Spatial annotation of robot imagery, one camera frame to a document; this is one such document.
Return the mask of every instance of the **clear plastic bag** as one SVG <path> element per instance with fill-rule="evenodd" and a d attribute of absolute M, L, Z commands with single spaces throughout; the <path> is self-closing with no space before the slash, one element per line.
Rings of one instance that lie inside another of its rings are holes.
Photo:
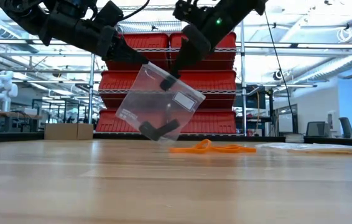
<path fill-rule="evenodd" d="M 256 146 L 258 151 L 271 151 L 281 154 L 308 153 L 308 154 L 352 154 L 352 146 L 335 144 L 294 144 L 268 143 Z"/>
<path fill-rule="evenodd" d="M 164 80 L 174 82 L 167 91 L 161 88 Z M 140 69 L 116 116 L 153 141 L 172 143 L 204 99 L 199 91 L 149 63 Z"/>

